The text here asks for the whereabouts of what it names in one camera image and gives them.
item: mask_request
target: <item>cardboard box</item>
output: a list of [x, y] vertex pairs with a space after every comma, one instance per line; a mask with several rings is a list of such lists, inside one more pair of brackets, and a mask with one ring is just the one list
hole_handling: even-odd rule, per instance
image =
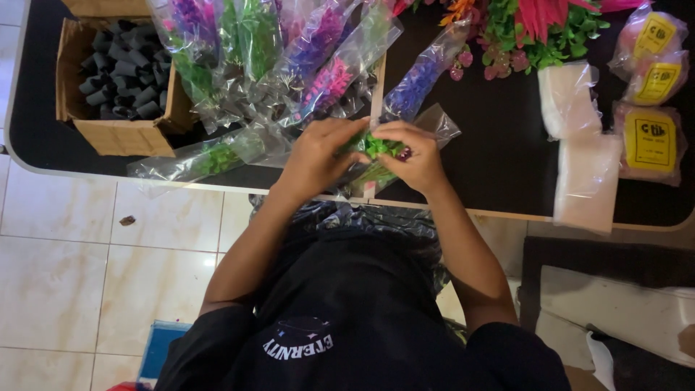
[[193, 128], [191, 103], [181, 77], [171, 68], [165, 113], [156, 120], [89, 120], [89, 108], [79, 85], [86, 76], [80, 64], [94, 53], [98, 30], [117, 19], [150, 22], [145, 0], [64, 0], [79, 21], [63, 20], [56, 61], [56, 119], [72, 121], [100, 155], [174, 156], [164, 134], [183, 134]]

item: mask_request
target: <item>orange artificial flower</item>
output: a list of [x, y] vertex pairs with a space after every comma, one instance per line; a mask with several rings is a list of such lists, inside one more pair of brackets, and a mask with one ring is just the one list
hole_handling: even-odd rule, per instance
[[461, 19], [472, 7], [475, 0], [455, 0], [446, 9], [451, 11], [444, 15], [444, 19], [439, 22], [439, 26], [446, 26]]

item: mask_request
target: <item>hand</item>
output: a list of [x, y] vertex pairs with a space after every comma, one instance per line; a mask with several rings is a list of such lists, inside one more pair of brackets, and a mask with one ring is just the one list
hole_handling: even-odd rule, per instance
[[369, 117], [357, 121], [328, 118], [310, 123], [295, 141], [285, 169], [271, 190], [300, 206], [321, 194], [353, 163], [368, 163], [369, 159], [358, 152], [338, 154], [340, 147], [368, 125]]
[[412, 155], [406, 161], [395, 159], [389, 154], [379, 154], [377, 159], [381, 165], [425, 197], [449, 183], [441, 166], [434, 134], [407, 122], [395, 121], [378, 127], [372, 132], [372, 136], [382, 140], [400, 141], [411, 149]]

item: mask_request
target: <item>black table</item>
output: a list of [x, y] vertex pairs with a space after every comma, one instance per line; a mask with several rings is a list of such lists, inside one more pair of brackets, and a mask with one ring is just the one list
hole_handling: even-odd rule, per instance
[[[667, 11], [695, 28], [695, 2], [661, 0], [657, 10]], [[631, 11], [612, 13], [604, 19], [609, 29], [588, 42], [589, 62], [600, 70], [594, 90], [604, 113], [603, 124], [611, 125], [611, 107], [621, 98], [626, 84], [609, 73], [617, 36]], [[422, 6], [417, 14], [406, 10], [399, 16], [404, 33], [389, 49], [385, 91], [389, 91], [410, 68], [417, 55], [440, 31], [442, 8]], [[64, 17], [72, 17], [59, 0], [33, 0], [23, 29], [24, 41], [19, 75], [14, 83], [14, 104], [10, 103], [10, 126], [6, 142], [13, 159], [40, 173], [125, 177], [126, 165], [142, 157], [99, 156], [74, 128], [55, 119], [55, 64], [60, 28]], [[695, 40], [688, 38], [685, 49]], [[443, 75], [427, 97], [423, 108], [439, 102], [461, 127], [463, 134], [442, 151], [447, 176], [464, 204], [476, 214], [548, 220], [553, 215], [557, 149], [549, 143], [543, 128], [538, 81], [535, 72], [514, 73], [507, 79], [484, 80], [481, 49], [473, 45], [476, 60], [464, 78], [453, 81]], [[683, 89], [669, 102], [676, 107], [690, 145], [695, 145], [695, 79], [693, 72]], [[170, 139], [179, 147], [208, 136], [202, 127]], [[695, 148], [682, 160], [682, 184], [672, 188], [663, 184], [621, 179], [614, 222], [618, 226], [648, 226], [664, 230], [680, 225], [695, 206]], [[206, 178], [198, 187], [228, 191], [263, 191], [279, 177], [274, 168], [243, 166]], [[425, 199], [403, 182], [397, 182], [369, 203], [409, 202], [422, 205]]]

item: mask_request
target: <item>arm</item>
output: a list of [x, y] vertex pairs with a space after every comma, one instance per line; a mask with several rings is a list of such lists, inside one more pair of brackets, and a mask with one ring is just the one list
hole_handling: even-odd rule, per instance
[[504, 271], [446, 179], [433, 135], [391, 122], [373, 136], [401, 141], [412, 150], [406, 161], [382, 155], [379, 162], [427, 199], [466, 325], [471, 331], [494, 321], [518, 325]]
[[368, 118], [329, 118], [307, 127], [295, 142], [285, 169], [270, 188], [263, 206], [215, 270], [200, 315], [234, 305], [256, 290], [277, 255], [292, 215], [363, 158], [360, 154], [337, 156], [337, 151], [368, 123]]

